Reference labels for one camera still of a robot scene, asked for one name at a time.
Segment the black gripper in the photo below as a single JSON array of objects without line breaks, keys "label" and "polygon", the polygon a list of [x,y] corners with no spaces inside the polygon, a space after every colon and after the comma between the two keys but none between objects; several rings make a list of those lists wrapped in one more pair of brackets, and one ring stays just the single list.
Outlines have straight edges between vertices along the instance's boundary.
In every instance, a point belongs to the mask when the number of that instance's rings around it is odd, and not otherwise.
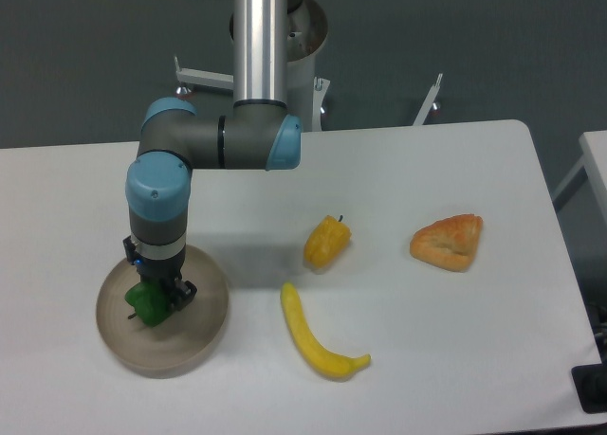
[{"label": "black gripper", "polygon": [[168,307],[181,311],[194,299],[197,288],[181,277],[186,256],[186,236],[165,245],[150,245],[134,235],[122,241],[126,261],[145,279],[171,281],[167,290]]}]

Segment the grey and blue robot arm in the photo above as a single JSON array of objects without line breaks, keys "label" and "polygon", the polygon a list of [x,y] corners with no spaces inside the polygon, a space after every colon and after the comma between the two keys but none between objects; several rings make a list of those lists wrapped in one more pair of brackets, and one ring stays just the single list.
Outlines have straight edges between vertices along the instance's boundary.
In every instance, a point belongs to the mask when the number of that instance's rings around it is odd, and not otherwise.
[{"label": "grey and blue robot arm", "polygon": [[179,311],[196,294],[181,274],[193,171],[291,170],[300,163],[302,124],[287,109],[290,0],[233,5],[231,116],[207,122],[185,100],[156,100],[127,171],[131,233],[123,245],[140,281],[125,299],[140,318]]}]

